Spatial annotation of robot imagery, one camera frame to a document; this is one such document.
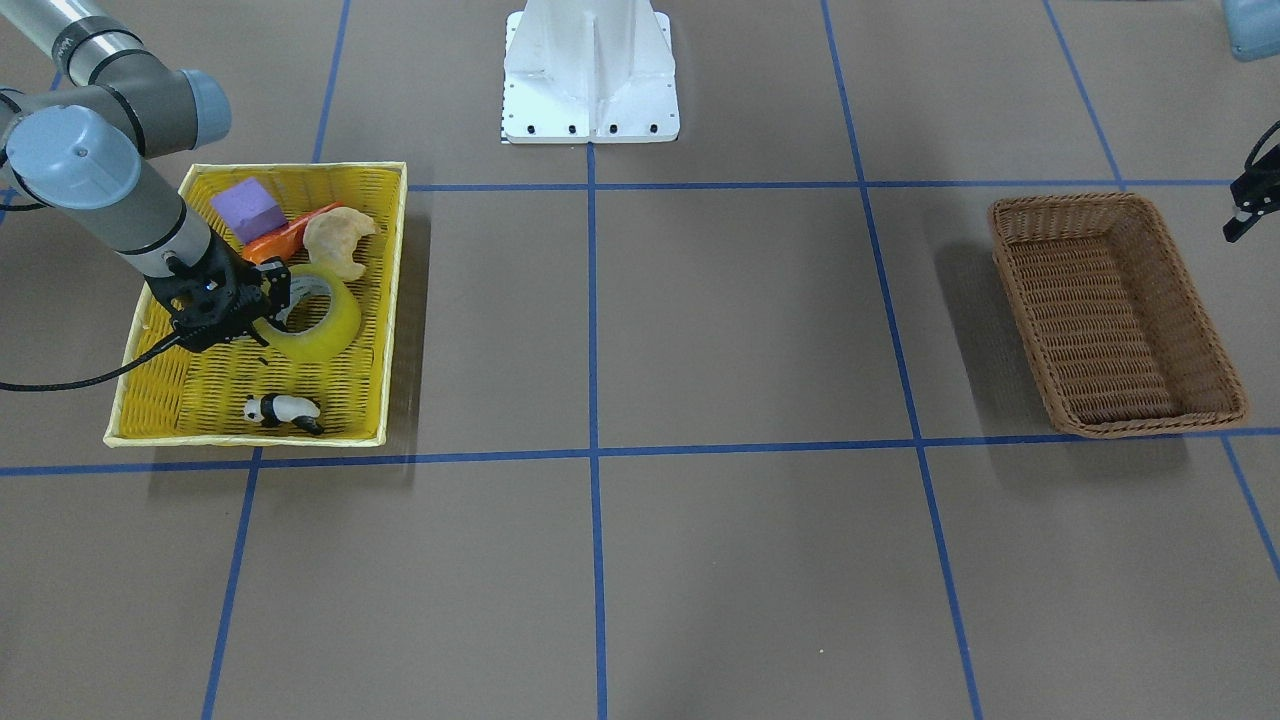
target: white metal pedestal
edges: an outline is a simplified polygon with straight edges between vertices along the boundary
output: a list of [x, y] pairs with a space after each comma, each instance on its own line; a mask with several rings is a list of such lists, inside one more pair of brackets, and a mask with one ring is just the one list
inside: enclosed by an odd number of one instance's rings
[[680, 135], [671, 19], [649, 0], [529, 0], [507, 18], [502, 138], [669, 142]]

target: basket rim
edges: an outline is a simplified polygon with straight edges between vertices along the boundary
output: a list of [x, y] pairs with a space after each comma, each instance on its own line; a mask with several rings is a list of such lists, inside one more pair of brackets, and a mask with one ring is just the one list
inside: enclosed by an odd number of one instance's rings
[[[394, 251], [390, 256], [390, 263], [388, 272], [392, 273], [389, 299], [387, 304], [387, 341], [384, 343], [384, 351], [381, 361], [385, 368], [385, 378], [381, 388], [381, 413], [378, 419], [378, 432], [372, 437], [367, 438], [342, 438], [342, 439], [324, 439], [324, 438], [303, 438], [303, 437], [268, 437], [268, 436], [229, 436], [229, 434], [198, 434], [198, 436], [166, 436], [166, 437], [122, 437], [120, 436], [120, 419], [124, 413], [124, 396], [128, 391], [129, 375], [125, 373], [116, 378], [115, 380], [115, 395], [111, 398], [111, 414], [108, 420], [106, 432], [102, 434], [102, 443], [108, 447], [173, 447], [173, 446], [195, 446], [195, 445], [219, 445], [219, 446], [255, 446], [255, 447], [268, 447], [268, 446], [307, 446], [307, 447], [376, 447], [387, 443], [387, 420], [390, 411], [390, 384], [392, 384], [392, 361], [394, 357], [394, 345], [396, 345], [396, 332], [394, 332], [394, 319], [397, 313], [397, 306], [399, 301], [399, 270], [401, 270], [401, 255], [403, 249], [404, 237], [404, 211], [408, 204], [408, 163], [399, 160], [375, 160], [375, 161], [348, 161], [348, 163], [234, 163], [234, 164], [220, 164], [220, 163], [193, 163], [191, 168], [187, 169], [187, 174], [183, 176], [182, 183], [178, 186], [178, 193], [186, 199], [187, 192], [195, 184], [196, 179], [207, 172], [234, 172], [234, 170], [323, 170], [329, 168], [360, 168], [360, 169], [389, 169], [396, 170], [399, 176], [398, 187], [396, 191], [396, 214], [401, 218], [399, 232], [397, 233], [394, 242]], [[143, 333], [143, 320], [150, 309], [150, 304], [154, 300], [151, 295], [151, 288], [145, 282], [142, 283], [142, 292], [138, 295], [138, 301], [133, 307], [133, 318], [129, 324], [129, 334], [124, 345], [124, 355], [122, 364], [128, 364], [133, 357], [137, 356], [138, 343], [142, 341]]]
[[[1039, 338], [1038, 324], [1029, 316], [1029, 302], [1025, 299], [1025, 287], [1021, 273], [1009, 256], [1010, 247], [1021, 242], [1005, 237], [998, 228], [998, 219], [1010, 211], [1043, 209], [1065, 205], [1106, 205], [1120, 204], [1139, 209], [1149, 214], [1153, 220], [1152, 241], [1161, 254], [1164, 264], [1172, 272], [1172, 281], [1178, 291], [1187, 299], [1192, 310], [1196, 325], [1202, 333], [1202, 348], [1212, 356], [1217, 365], [1222, 380], [1230, 395], [1230, 407], [1207, 414], [1219, 415], [1219, 419], [1204, 419], [1206, 413], [1185, 413], [1165, 418], [1137, 418], [1132, 420], [1111, 420], [1105, 423], [1087, 423], [1075, 413], [1066, 393], [1061, 389], [1061, 380], [1057, 377], [1055, 363], [1046, 355], [1044, 345]], [[1249, 401], [1240, 382], [1239, 372], [1231, 363], [1222, 346], [1204, 304], [1196, 291], [1187, 264], [1178, 250], [1169, 225], [1165, 223], [1160, 209], [1149, 199], [1135, 192], [1088, 192], [1074, 195], [1037, 195], [1025, 197], [1009, 197], [991, 204], [988, 213], [988, 227], [993, 238], [992, 256], [996, 269], [1004, 284], [1005, 295], [1010, 302], [1010, 310], [1018, 324], [1023, 347], [1032, 366], [1032, 374], [1041, 391], [1044, 409], [1055, 428], [1062, 432], [1084, 437], [1129, 437], [1147, 434], [1165, 434], [1174, 432], [1208, 430], [1233, 427], [1242, 423], [1249, 414]]]

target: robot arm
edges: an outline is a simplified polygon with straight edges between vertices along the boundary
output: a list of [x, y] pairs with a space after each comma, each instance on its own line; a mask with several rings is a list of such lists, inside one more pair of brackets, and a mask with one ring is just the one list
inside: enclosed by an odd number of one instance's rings
[[0, 14], [77, 87], [0, 88], [0, 182], [56, 208], [146, 278], [177, 343], [255, 334], [288, 304], [283, 263], [239, 258], [146, 163], [220, 140], [230, 106], [198, 70], [169, 70], [91, 0], [0, 0]]

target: toy panda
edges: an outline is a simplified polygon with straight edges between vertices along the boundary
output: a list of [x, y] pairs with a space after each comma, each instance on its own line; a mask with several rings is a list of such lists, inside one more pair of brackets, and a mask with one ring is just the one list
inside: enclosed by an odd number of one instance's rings
[[264, 428], [276, 428], [284, 423], [293, 423], [303, 430], [317, 436], [324, 428], [316, 419], [320, 416], [320, 406], [305, 397], [292, 395], [269, 393], [261, 398], [252, 395], [246, 396], [244, 419], [261, 423]]

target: brown wicker basket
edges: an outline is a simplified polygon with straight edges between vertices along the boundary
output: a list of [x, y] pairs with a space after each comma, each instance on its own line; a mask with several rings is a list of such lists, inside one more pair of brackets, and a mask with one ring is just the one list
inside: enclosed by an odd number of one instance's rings
[[1055, 428], [1108, 438], [1244, 419], [1239, 375], [1149, 200], [1019, 197], [993, 204], [989, 220]]

